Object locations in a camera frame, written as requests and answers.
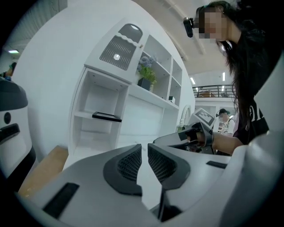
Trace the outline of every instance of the forearm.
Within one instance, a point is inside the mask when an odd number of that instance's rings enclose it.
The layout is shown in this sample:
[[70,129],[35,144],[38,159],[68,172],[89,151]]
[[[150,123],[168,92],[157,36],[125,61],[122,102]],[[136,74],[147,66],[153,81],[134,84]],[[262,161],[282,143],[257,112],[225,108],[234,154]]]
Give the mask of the forearm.
[[228,154],[232,154],[235,148],[242,146],[243,143],[236,137],[228,137],[219,133],[214,133],[212,148]]

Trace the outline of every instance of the black flower pot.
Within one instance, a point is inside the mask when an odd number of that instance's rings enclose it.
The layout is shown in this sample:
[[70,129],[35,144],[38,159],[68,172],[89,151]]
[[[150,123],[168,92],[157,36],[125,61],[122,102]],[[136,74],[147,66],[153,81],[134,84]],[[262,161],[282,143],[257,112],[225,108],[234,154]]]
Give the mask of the black flower pot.
[[142,78],[138,81],[138,86],[146,89],[146,90],[150,90],[151,87],[151,82],[145,78]]

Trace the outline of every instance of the white t-shirt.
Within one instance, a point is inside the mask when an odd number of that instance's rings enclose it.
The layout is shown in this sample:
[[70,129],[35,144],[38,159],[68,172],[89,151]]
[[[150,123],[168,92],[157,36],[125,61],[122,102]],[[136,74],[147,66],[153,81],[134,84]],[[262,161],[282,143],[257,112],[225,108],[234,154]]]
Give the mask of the white t-shirt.
[[223,128],[221,131],[222,135],[226,135],[228,133],[233,133],[235,127],[235,122],[233,119],[229,119],[228,121],[223,123]]

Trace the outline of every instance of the arched cabinet door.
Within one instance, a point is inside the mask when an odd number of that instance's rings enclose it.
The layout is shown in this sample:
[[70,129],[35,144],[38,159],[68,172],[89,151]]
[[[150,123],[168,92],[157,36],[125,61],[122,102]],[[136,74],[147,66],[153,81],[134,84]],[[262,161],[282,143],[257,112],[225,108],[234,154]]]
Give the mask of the arched cabinet door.
[[101,38],[85,66],[131,84],[148,36],[147,29],[124,18]]

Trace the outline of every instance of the balcony railing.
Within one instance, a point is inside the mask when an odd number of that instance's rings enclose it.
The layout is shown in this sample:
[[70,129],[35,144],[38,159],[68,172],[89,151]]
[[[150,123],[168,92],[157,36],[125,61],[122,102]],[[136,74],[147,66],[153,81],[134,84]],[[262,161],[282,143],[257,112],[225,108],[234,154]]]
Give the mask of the balcony railing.
[[196,98],[233,98],[234,91],[231,84],[193,87]]

